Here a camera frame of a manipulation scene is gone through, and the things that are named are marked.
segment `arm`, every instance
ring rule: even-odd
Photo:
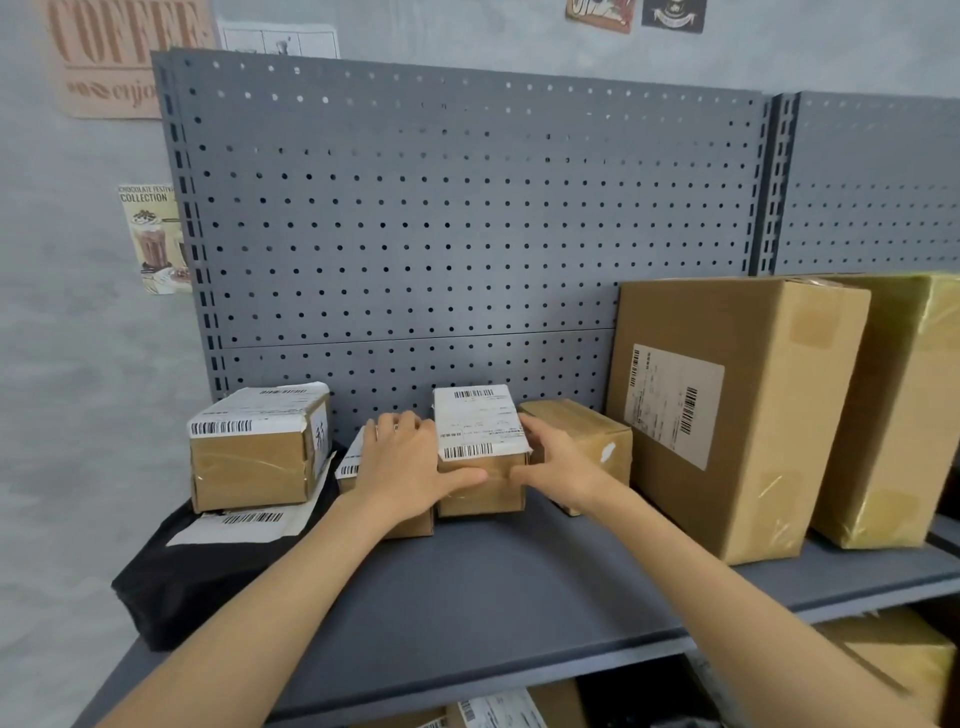
[[[437,473],[437,432],[412,412],[367,423],[356,488],[221,608],[98,728],[263,725],[334,599],[377,542],[487,473]]]
[[[520,415],[545,462],[511,479],[605,525],[633,553],[757,728],[929,726],[820,633],[707,553],[566,433]]]

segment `gray metal shelf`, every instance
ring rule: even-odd
[[[737,570],[810,622],[960,592],[960,559],[933,545],[844,552],[811,538],[798,559]],[[345,725],[691,645],[608,531],[531,493],[524,513],[441,522],[433,538],[375,549],[273,720]],[[76,726],[93,725],[162,659],[135,643]]]

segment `hand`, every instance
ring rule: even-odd
[[[623,487],[584,455],[563,430],[523,412],[520,422],[531,446],[543,447],[543,462],[514,466],[510,470],[514,485],[531,485],[560,505],[582,513],[591,512],[598,492],[611,484]]]
[[[437,472],[437,428],[413,412],[367,421],[356,493],[384,506],[393,527],[433,507],[444,496],[487,479],[481,468]]]

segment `forearm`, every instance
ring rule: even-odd
[[[333,601],[391,525],[370,499],[338,497],[299,544],[224,605],[99,728],[261,726]]]
[[[929,725],[636,493],[596,492],[591,515],[634,554],[757,728]]]

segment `right hand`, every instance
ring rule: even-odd
[[[582,513],[590,513],[598,493],[611,484],[623,487],[587,458],[563,430],[522,412],[520,422],[530,444],[543,447],[543,462],[514,466],[510,470],[514,485],[533,486],[551,500]]]

